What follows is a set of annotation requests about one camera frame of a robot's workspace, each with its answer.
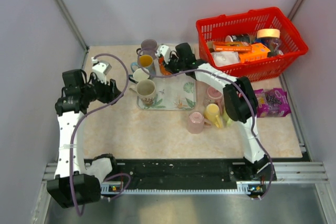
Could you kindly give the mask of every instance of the red plastic basket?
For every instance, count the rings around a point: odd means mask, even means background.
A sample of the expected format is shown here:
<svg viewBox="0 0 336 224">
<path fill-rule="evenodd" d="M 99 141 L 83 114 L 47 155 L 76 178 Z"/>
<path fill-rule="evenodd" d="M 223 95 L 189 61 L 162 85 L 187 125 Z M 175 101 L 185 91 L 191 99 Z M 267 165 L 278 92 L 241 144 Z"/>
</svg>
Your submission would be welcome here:
<svg viewBox="0 0 336 224">
<path fill-rule="evenodd" d="M 250 10 L 247 13 L 200 19 L 196 22 L 199 39 L 199 56 L 213 67 L 231 76 L 247 76 L 250 81 L 265 80 L 279 76 L 300 55 L 308 51 L 299 32 L 292 22 L 277 7 Z M 217 67 L 206 45 L 207 41 L 225 41 L 227 35 L 248 33 L 256 36 L 263 28 L 277 28 L 280 30 L 282 56 L 275 56 L 263 60 L 238 63 Z"/>
</svg>

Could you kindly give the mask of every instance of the beige table surface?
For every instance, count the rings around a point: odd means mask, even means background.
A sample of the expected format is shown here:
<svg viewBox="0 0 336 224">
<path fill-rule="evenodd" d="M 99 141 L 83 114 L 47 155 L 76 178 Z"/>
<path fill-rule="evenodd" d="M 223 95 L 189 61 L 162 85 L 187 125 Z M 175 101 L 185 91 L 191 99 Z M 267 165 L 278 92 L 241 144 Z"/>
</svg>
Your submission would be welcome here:
<svg viewBox="0 0 336 224">
<path fill-rule="evenodd" d="M 193 45 L 198 56 L 198 46 Z M 104 52 L 118 56 L 127 66 L 136 61 L 132 46 L 95 46 L 89 50 L 85 71 L 91 72 L 91 57 Z M 126 75 L 119 62 L 110 57 L 112 69 L 108 78 L 124 88 Z M 197 82 L 197 105 L 203 111 L 203 98 L 208 86 Z M 281 87 L 278 78 L 254 82 L 253 88 Z M 84 129 L 85 158 L 112 153 L 116 158 L 241 158 L 243 148 L 236 123 L 224 129 L 205 129 L 201 134 L 190 134 L 186 129 L 190 111 L 145 111 L 136 104 L 137 95 L 127 90 L 115 105 L 87 117 Z M 90 104 L 88 111 L 102 104 Z M 299 142 L 291 117 L 257 120 L 260 140 L 272 157 L 301 157 Z"/>
</svg>

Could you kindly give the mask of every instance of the tray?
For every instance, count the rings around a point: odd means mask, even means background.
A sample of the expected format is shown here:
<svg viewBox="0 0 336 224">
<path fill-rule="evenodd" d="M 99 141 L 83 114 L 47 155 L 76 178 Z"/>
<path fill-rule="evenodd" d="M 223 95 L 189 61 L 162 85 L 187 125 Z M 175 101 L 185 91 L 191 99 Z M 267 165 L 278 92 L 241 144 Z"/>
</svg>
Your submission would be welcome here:
<svg viewBox="0 0 336 224">
<path fill-rule="evenodd" d="M 154 62 L 156 74 L 161 76 L 159 63 Z M 153 105 L 146 106 L 137 98 L 136 104 L 143 110 L 192 110 L 196 106 L 196 81 L 181 74 L 171 78 L 154 78 L 157 96 Z"/>
</svg>

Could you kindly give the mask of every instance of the purple snack package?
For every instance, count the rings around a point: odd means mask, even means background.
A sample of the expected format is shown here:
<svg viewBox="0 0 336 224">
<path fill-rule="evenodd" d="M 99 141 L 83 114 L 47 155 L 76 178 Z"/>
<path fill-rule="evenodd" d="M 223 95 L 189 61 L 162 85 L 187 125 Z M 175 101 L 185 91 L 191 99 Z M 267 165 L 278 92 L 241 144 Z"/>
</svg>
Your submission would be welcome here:
<svg viewBox="0 0 336 224">
<path fill-rule="evenodd" d="M 283 117 L 291 113 L 287 101 L 287 92 L 282 89 L 258 89 L 255 90 L 258 100 L 257 117 L 267 116 Z"/>
</svg>

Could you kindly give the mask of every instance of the mug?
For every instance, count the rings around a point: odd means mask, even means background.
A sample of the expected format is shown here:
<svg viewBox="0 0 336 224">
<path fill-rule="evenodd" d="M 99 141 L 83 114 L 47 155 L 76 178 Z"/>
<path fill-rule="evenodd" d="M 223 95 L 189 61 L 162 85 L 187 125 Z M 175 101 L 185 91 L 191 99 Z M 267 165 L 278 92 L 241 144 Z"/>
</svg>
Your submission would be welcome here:
<svg viewBox="0 0 336 224">
<path fill-rule="evenodd" d="M 219 113 L 223 114 L 223 94 L 220 93 L 218 90 L 214 89 L 213 87 L 208 87 L 205 92 L 205 98 L 203 101 L 204 106 L 208 106 L 211 103 L 215 103 L 219 107 Z"/>
<path fill-rule="evenodd" d="M 223 128 L 223 119 L 220 116 L 219 107 L 216 104 L 209 104 L 205 108 L 204 117 L 215 124 L 217 128 Z"/>
<path fill-rule="evenodd" d="M 210 128 L 211 126 L 212 126 L 211 121 L 205 119 L 200 112 L 195 111 L 189 115 L 187 130 L 190 133 L 199 134 L 200 132 L 203 131 L 204 127 Z"/>
<path fill-rule="evenodd" d="M 141 68 L 138 68 L 136 71 L 134 71 L 133 74 L 128 75 L 128 79 L 131 82 L 134 82 L 137 84 L 139 81 L 146 80 L 149 78 L 149 75 L 146 74 Z"/>
<path fill-rule="evenodd" d="M 153 59 L 156 59 L 156 48 L 157 48 L 157 42 L 154 39 L 145 39 L 143 42 L 141 42 L 141 48 L 137 49 L 137 55 L 139 54 L 139 51 L 141 49 L 148 48 L 151 50 L 143 50 L 143 55 L 150 55 Z"/>
<path fill-rule="evenodd" d="M 147 69 L 150 74 L 156 75 L 154 60 L 153 60 L 152 56 L 150 56 L 150 55 L 140 56 L 140 64 L 143 68 Z M 132 62 L 131 63 L 131 70 L 134 73 L 136 71 L 136 69 L 133 69 L 133 67 L 139 68 L 138 63 L 137 62 Z"/>
<path fill-rule="evenodd" d="M 143 104 L 150 106 L 156 98 L 156 86 L 152 80 L 142 80 L 136 85 L 131 85 L 130 89 L 137 93 Z"/>
</svg>

